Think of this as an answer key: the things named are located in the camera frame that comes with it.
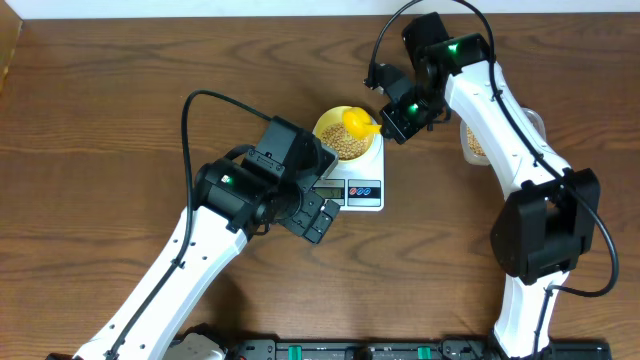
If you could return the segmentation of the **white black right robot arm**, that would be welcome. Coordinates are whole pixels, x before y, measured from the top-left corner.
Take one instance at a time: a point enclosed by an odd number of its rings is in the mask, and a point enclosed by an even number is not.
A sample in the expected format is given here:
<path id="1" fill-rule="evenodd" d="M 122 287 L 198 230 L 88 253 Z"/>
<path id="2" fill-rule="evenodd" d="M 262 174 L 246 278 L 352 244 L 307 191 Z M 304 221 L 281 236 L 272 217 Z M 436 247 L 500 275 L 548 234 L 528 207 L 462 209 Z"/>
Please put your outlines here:
<path id="1" fill-rule="evenodd" d="M 486 356 L 605 358 L 601 344 L 556 344 L 548 331 L 556 296 L 591 247 L 600 197 L 596 175 L 572 169 L 531 123 L 506 83 L 491 32 L 452 37 L 433 12 L 412 20 L 402 39 L 413 74 L 375 61 L 365 80 L 389 99 L 381 135 L 405 143 L 459 116 L 505 198 L 490 241 L 506 281 Z"/>

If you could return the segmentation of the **yellow plastic measuring scoop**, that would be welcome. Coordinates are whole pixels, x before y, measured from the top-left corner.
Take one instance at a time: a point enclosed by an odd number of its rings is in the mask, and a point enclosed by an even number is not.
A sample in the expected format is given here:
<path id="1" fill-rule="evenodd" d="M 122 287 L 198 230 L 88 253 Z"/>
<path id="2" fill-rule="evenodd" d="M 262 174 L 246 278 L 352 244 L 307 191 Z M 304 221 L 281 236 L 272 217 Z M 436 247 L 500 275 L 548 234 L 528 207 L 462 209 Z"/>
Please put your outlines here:
<path id="1" fill-rule="evenodd" d="M 362 140 L 380 133 L 381 126 L 374 124 L 371 116 L 362 108 L 350 107 L 342 114 L 346 131 L 355 139 Z"/>

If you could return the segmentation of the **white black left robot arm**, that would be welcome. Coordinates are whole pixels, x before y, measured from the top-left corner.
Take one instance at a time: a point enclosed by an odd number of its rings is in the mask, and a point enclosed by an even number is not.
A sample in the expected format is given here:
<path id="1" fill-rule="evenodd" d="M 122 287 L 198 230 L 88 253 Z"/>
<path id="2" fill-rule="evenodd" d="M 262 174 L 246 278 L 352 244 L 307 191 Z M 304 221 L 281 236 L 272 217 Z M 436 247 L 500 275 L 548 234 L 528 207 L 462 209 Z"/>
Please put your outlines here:
<path id="1" fill-rule="evenodd" d="M 280 224 L 320 242 L 339 206 L 312 188 L 337 163 L 337 152 L 313 133 L 275 117 L 257 145 L 204 164 L 158 258 L 74 358 L 164 358 L 205 290 L 253 237 Z"/>

